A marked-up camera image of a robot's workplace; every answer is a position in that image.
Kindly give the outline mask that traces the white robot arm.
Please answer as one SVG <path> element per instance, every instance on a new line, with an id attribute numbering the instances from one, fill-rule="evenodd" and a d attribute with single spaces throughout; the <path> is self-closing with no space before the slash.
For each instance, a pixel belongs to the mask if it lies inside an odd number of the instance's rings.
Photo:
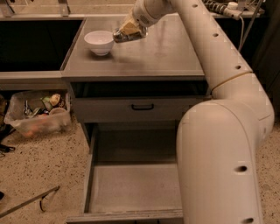
<path id="1" fill-rule="evenodd" d="M 121 26 L 132 39 L 179 14 L 212 93 L 182 117 L 177 163 L 184 224 L 263 224 L 256 150 L 274 109 L 256 75 L 202 0 L 136 0 Z"/>

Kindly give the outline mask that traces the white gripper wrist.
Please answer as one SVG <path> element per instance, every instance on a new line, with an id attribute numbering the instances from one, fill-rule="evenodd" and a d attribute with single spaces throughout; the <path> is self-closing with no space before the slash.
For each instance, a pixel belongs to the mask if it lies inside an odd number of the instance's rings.
<path id="1" fill-rule="evenodd" d="M 124 35 L 140 33 L 141 26 L 154 25 L 162 17 L 163 11 L 163 0 L 136 0 L 132 10 L 133 18 L 129 17 L 123 21 L 120 32 Z"/>

